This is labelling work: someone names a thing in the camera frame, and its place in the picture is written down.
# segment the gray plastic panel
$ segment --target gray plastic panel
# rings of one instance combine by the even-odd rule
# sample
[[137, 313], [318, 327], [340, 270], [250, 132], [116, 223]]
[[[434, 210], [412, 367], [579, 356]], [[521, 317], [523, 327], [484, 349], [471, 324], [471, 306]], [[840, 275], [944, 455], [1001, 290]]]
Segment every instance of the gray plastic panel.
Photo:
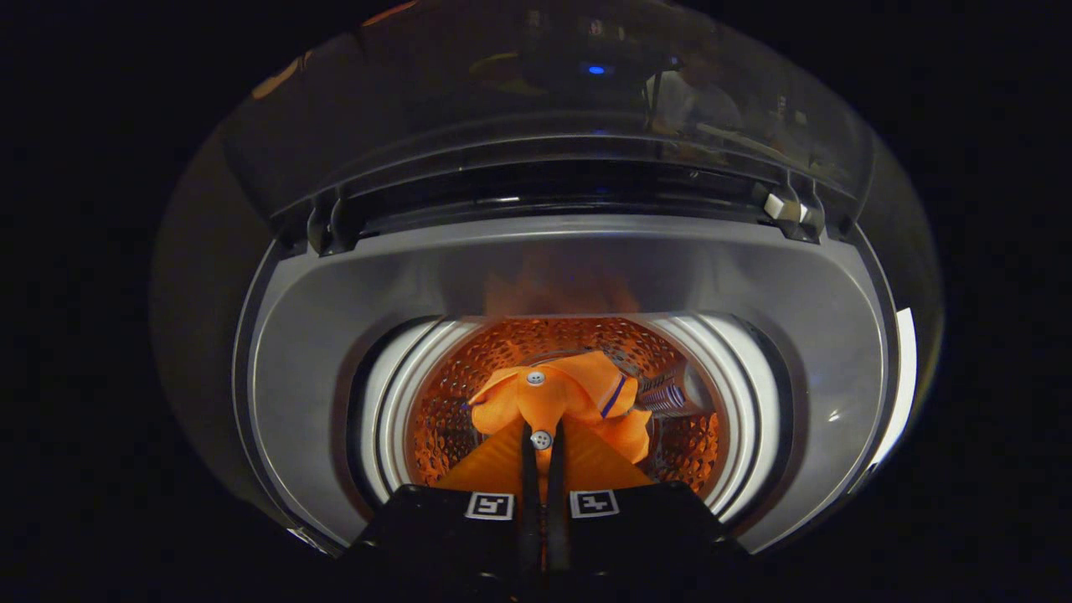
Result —
[[[504, 305], [493, 282], [555, 295]], [[620, 294], [609, 295], [614, 285]], [[362, 240], [280, 263], [249, 358], [255, 445], [286, 504], [347, 545], [366, 526], [345, 460], [352, 377], [377, 338], [422, 315], [719, 312], [763, 330], [792, 382], [793, 443], [771, 499], [738, 534], [757, 553], [850, 485], [887, 399], [887, 334], [857, 249], [714, 220], [490, 220]]]

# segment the black background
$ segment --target black background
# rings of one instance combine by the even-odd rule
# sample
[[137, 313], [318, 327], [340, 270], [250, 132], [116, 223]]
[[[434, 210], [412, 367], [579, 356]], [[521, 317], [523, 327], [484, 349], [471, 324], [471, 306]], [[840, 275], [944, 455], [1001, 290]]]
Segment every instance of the black background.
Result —
[[[28, 382], [12, 406], [41, 411], [6, 422], [30, 444], [9, 490], [14, 600], [307, 599], [337, 572], [232, 498], [183, 440], [155, 377], [147, 281], [170, 189], [210, 129], [295, 56], [390, 4], [35, 3], [5, 19], [26, 183], [5, 220], [27, 283], [13, 333]], [[1060, 416], [1044, 410], [1067, 389], [1067, 369], [1045, 361], [1063, 322], [1046, 288], [1067, 253], [1043, 230], [1060, 220], [1038, 201], [1049, 185], [1036, 163], [1047, 116], [1067, 115], [1054, 105], [1062, 70], [1042, 60], [1056, 16], [798, 4], [711, 12], [848, 99], [903, 161], [944, 268], [946, 348], [925, 415], [872, 485], [725, 579], [758, 600], [1067, 597], [1068, 553], [1047, 544], [1068, 471]], [[1038, 98], [1051, 104], [1029, 106]], [[1067, 194], [1060, 181], [1048, 180]], [[340, 595], [360, 600], [352, 589]]]

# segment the white button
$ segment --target white button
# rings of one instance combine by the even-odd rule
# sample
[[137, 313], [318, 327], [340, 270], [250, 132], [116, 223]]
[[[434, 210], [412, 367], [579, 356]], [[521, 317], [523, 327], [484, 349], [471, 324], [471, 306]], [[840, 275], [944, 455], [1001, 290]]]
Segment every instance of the white button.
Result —
[[533, 433], [531, 439], [533, 441], [533, 447], [538, 451], [546, 451], [551, 447], [552, 443], [554, 443], [554, 439], [551, 438], [551, 435], [544, 430], [536, 431]]

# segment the blue stripe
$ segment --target blue stripe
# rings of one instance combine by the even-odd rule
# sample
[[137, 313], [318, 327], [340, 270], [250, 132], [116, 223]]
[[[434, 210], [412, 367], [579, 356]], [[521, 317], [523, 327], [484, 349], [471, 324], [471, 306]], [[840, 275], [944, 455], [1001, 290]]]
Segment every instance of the blue stripe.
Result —
[[622, 393], [622, 387], [624, 386], [625, 386], [625, 376], [623, 374], [622, 381], [617, 382], [617, 389], [614, 389], [614, 395], [610, 397], [610, 401], [607, 402], [606, 407], [604, 407], [604, 411], [599, 413], [600, 416], [607, 418], [607, 413], [610, 412], [611, 407], [613, 407], [614, 402], [617, 401], [617, 395]]

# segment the washing machine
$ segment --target washing machine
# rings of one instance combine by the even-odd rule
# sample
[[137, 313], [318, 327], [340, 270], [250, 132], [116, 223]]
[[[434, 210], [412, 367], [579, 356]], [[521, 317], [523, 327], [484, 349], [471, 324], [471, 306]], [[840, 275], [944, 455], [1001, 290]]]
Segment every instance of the washing machine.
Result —
[[467, 402], [508, 367], [679, 379], [636, 467], [747, 555], [850, 500], [921, 413], [943, 311], [921, 201], [753, 38], [665, 2], [418, 0], [251, 84], [161, 226], [154, 351], [215, 477], [328, 556], [487, 440]]

